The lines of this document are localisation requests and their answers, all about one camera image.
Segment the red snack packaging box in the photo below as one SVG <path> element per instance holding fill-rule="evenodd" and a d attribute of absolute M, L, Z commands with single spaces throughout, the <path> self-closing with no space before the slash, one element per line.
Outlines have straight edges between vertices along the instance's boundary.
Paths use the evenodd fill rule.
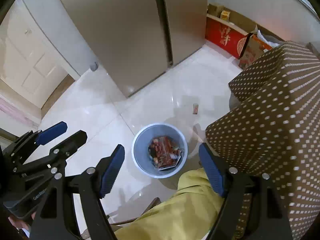
<path fill-rule="evenodd" d="M 148 152 L 152 164 L 159 171 L 176 167 L 183 155 L 178 144 L 167 136 L 153 138 Z"/>

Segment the grey round trash bin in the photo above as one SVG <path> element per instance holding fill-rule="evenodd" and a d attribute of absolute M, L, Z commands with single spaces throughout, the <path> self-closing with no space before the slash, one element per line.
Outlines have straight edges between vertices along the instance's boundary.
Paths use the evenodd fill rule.
<path fill-rule="evenodd" d="M 182 132 L 166 123 L 154 123 L 135 136 L 131 154 L 136 167 L 147 176 L 166 179 L 185 165 L 188 144 Z"/>

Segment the white panel door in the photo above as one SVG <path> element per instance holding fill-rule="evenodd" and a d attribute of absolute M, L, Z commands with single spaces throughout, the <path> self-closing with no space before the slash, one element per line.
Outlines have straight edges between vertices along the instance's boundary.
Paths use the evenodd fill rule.
<path fill-rule="evenodd" d="M 42 108 L 68 75 L 66 65 L 25 3 L 16 0 L 1 23 L 1 80 Z"/>

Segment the yellow trousers leg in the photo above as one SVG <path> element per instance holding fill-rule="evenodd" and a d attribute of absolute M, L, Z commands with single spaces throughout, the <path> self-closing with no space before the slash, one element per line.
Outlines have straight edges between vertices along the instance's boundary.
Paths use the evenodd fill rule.
<path fill-rule="evenodd" d="M 203 168 L 182 174 L 176 193 L 131 224 L 115 232 L 117 239 L 203 239 L 217 220 L 223 198 Z"/>

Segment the brown polka dot tablecloth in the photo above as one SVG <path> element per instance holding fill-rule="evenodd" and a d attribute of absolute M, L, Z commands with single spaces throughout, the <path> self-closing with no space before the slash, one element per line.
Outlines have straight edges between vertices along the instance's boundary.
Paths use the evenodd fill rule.
<path fill-rule="evenodd" d="M 319 214 L 319 59 L 287 41 L 229 88 L 239 104 L 206 128 L 207 142 L 240 172 L 270 176 L 301 239 Z"/>

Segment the beige refrigerator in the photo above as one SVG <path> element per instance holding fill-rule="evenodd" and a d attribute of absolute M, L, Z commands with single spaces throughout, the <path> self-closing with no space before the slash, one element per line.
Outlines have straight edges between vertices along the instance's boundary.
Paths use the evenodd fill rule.
<path fill-rule="evenodd" d="M 207 0 L 61 2 L 126 97 L 204 45 Z"/>

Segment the small carton on floor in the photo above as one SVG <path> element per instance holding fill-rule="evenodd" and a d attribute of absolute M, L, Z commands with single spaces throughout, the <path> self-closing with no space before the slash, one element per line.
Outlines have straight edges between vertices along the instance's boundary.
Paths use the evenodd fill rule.
<path fill-rule="evenodd" d="M 193 114 L 197 115 L 199 112 L 199 104 L 198 103 L 194 103 L 193 104 Z"/>

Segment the red gift carton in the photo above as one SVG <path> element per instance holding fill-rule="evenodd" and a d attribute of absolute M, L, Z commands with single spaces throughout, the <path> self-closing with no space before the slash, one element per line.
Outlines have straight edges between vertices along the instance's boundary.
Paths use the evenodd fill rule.
<path fill-rule="evenodd" d="M 240 59 L 248 33 L 234 24 L 207 14 L 205 38 Z"/>

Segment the plain cardboard box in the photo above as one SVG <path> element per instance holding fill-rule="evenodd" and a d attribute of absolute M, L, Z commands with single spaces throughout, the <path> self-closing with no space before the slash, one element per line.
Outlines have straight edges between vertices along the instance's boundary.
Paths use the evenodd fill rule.
<path fill-rule="evenodd" d="M 253 32 L 257 25 L 253 20 L 219 3 L 209 3 L 207 5 L 207 13 L 237 26 L 247 33 Z"/>

